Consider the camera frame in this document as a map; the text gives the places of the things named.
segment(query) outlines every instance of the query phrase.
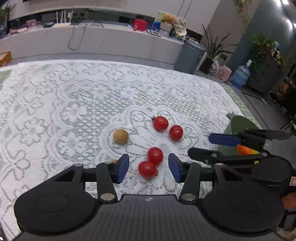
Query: metal screw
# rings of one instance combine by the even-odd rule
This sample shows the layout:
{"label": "metal screw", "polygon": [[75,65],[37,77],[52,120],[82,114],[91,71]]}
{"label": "metal screw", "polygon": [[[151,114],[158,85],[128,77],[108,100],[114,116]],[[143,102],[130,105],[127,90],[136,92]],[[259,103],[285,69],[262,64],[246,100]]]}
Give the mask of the metal screw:
{"label": "metal screw", "polygon": [[196,199],[196,196],[192,193],[185,193],[182,195],[182,199],[185,201],[193,201]]}
{"label": "metal screw", "polygon": [[103,199],[104,201],[111,201],[115,198],[115,195],[112,193],[103,193],[101,195],[101,199]]}

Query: hanging plant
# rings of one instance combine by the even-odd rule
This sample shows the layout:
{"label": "hanging plant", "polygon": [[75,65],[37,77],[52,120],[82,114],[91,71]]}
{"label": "hanging plant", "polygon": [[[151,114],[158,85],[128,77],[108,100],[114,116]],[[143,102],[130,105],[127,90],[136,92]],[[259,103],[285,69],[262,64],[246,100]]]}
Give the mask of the hanging plant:
{"label": "hanging plant", "polygon": [[242,16],[243,22],[248,23],[250,20],[249,11],[248,11],[248,3],[253,2],[253,0],[233,0],[235,6],[239,7],[238,13],[243,12],[246,10],[246,14]]}

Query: small brown object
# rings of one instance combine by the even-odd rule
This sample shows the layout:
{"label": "small brown object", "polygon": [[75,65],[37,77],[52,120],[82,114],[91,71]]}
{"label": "small brown object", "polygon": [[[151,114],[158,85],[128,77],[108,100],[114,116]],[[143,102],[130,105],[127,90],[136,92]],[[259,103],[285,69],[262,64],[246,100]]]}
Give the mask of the small brown object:
{"label": "small brown object", "polygon": [[296,206],[296,192],[291,192],[286,196],[283,196],[281,200],[284,203],[285,210],[292,209]]}
{"label": "small brown object", "polygon": [[127,143],[128,141],[127,131],[123,129],[116,130],[113,134],[113,140],[121,145]]}

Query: red cherry tomato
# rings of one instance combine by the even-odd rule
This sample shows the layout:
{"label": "red cherry tomato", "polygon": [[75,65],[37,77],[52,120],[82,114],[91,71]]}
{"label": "red cherry tomato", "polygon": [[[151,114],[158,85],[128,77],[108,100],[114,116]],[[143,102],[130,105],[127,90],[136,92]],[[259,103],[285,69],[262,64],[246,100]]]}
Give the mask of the red cherry tomato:
{"label": "red cherry tomato", "polygon": [[142,161],[138,166],[138,170],[140,175],[145,179],[153,178],[157,173],[156,166],[150,161]]}
{"label": "red cherry tomato", "polygon": [[163,152],[158,147],[152,147],[147,153],[148,160],[154,165],[159,165],[163,161]]}
{"label": "red cherry tomato", "polygon": [[157,131],[164,131],[168,127],[168,120],[163,116],[157,116],[152,118],[153,126]]}
{"label": "red cherry tomato", "polygon": [[183,129],[181,126],[174,125],[170,128],[170,138],[172,140],[181,140],[183,136]]}

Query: round brown fruit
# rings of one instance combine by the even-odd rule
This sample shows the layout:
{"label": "round brown fruit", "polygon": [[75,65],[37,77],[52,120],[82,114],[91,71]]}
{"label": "round brown fruit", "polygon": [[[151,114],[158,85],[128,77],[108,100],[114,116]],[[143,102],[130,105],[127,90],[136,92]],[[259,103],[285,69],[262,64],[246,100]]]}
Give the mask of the round brown fruit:
{"label": "round brown fruit", "polygon": [[118,144],[125,144],[128,141],[128,133],[126,130],[119,129],[113,134],[113,140]]}

